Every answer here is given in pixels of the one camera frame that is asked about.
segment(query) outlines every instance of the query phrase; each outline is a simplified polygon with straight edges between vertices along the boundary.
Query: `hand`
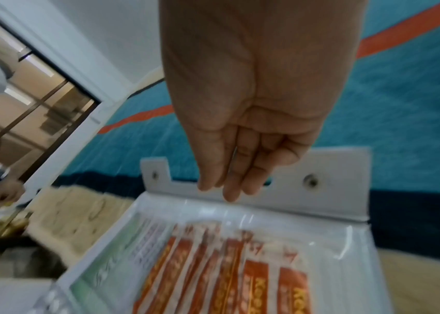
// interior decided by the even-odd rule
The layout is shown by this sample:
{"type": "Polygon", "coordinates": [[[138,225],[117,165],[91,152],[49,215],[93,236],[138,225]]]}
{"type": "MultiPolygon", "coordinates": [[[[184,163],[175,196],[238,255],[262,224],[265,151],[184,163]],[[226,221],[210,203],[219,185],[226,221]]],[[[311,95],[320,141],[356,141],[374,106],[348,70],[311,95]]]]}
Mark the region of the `hand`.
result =
{"type": "Polygon", "coordinates": [[[173,107],[198,188],[256,193],[315,142],[352,68],[364,0],[160,0],[173,107]]]}
{"type": "Polygon", "coordinates": [[[5,178],[0,182],[0,204],[16,202],[23,193],[23,183],[14,178],[5,178]]]}

